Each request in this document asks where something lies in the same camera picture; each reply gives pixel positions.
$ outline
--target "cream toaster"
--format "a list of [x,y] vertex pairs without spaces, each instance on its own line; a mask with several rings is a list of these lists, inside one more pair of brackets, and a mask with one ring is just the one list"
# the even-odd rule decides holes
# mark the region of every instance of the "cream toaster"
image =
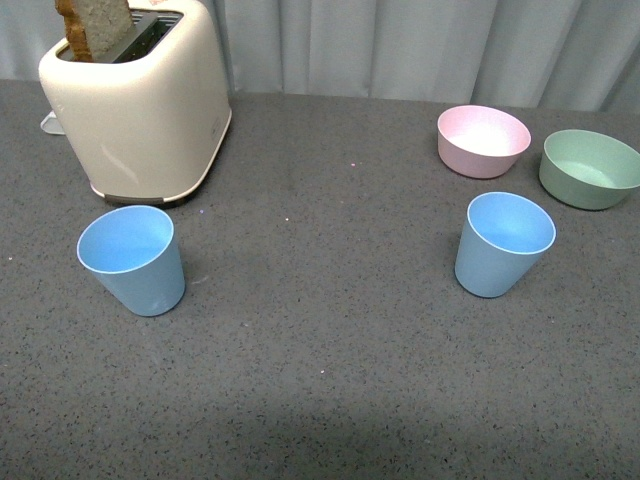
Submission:
[[193,192],[231,121],[220,46],[197,0],[129,0],[135,26],[95,63],[66,39],[39,65],[53,112],[108,201],[162,204]]

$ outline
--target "toast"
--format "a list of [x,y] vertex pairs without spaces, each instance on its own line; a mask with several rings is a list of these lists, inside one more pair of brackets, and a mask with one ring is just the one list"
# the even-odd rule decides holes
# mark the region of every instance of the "toast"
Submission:
[[127,0],[56,0],[74,60],[95,62],[133,26]]

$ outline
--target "plastic cup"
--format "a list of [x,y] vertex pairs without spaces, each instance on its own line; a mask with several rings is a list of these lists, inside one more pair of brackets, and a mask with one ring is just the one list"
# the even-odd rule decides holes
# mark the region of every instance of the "plastic cup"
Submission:
[[125,307],[152,317],[180,301],[185,282],[173,222],[159,208],[109,212],[80,236],[78,259]]
[[479,297],[505,294],[546,252],[556,238],[551,217],[519,195],[489,192],[467,208],[455,274]]

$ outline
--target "curtain fold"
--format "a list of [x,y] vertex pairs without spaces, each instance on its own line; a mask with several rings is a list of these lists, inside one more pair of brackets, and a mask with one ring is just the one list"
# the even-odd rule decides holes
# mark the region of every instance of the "curtain fold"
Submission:
[[[638,0],[201,1],[232,92],[640,113]],[[63,32],[54,0],[0,0],[0,78]]]

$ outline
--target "bowl rim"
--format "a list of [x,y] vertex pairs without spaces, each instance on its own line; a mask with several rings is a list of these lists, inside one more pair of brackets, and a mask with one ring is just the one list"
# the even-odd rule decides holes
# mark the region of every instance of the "bowl rim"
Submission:
[[600,137],[600,138],[605,138],[608,142],[615,143],[617,145],[622,146],[626,150],[629,150],[638,159],[638,168],[640,169],[640,153],[635,148],[633,148],[630,145],[618,140],[617,138],[611,137],[611,136],[606,135],[604,133],[594,132],[592,130],[584,130],[584,129],[580,129],[580,128],[567,128],[567,129],[564,129],[564,130],[558,130],[557,132],[553,132],[549,136],[547,136],[547,138],[544,140],[544,145],[542,146],[542,148],[543,148],[543,151],[544,151],[544,156],[546,157],[546,159],[549,162],[551,162],[552,165],[554,165],[558,170],[560,170],[562,173],[564,173],[569,178],[571,178],[571,179],[573,179],[573,180],[575,180],[577,182],[583,183],[585,185],[589,185],[591,187],[602,188],[604,190],[615,190],[615,191],[633,190],[634,188],[640,187],[640,181],[638,181],[635,184],[630,184],[630,185],[623,186],[623,187],[598,185],[597,183],[589,182],[587,180],[583,180],[582,178],[579,178],[579,177],[576,177],[574,175],[571,175],[564,168],[562,168],[561,165],[559,165],[554,159],[552,159],[549,156],[549,153],[547,152],[547,142],[549,142],[550,139],[552,139],[552,138],[554,138],[556,136],[566,135],[566,134],[575,133],[575,132],[586,133],[588,135],[592,135],[592,136],[596,136],[596,137]]
[[[453,111],[456,110],[490,110],[493,113],[497,113],[500,116],[502,116],[503,118],[508,119],[509,121],[513,122],[518,128],[521,128],[524,132],[526,132],[527,134],[527,142],[526,145],[524,146],[524,148],[522,149],[517,149],[514,150],[513,152],[506,154],[506,155],[487,155],[486,153],[482,153],[482,152],[478,152],[478,151],[473,151],[473,150],[469,150],[467,148],[461,147],[460,145],[452,142],[449,137],[442,131],[441,125],[442,122],[444,121],[444,117],[447,114],[450,114]],[[437,121],[437,127],[438,127],[438,133],[442,136],[442,138],[444,138],[447,142],[449,142],[451,145],[459,148],[460,150],[464,150],[465,152],[469,152],[472,153],[474,155],[479,155],[483,158],[487,158],[487,159],[502,159],[502,158],[510,158],[510,157],[514,157],[514,156],[518,156],[521,155],[527,148],[529,148],[531,146],[531,131],[529,130],[529,128],[524,124],[524,122],[522,122],[520,119],[516,118],[515,116],[511,115],[510,113],[505,112],[504,110],[500,110],[498,108],[494,108],[494,107],[488,107],[486,105],[473,105],[473,104],[464,104],[464,105],[455,105],[453,107],[447,108],[445,111],[443,111],[439,116],[438,116],[438,121]]]

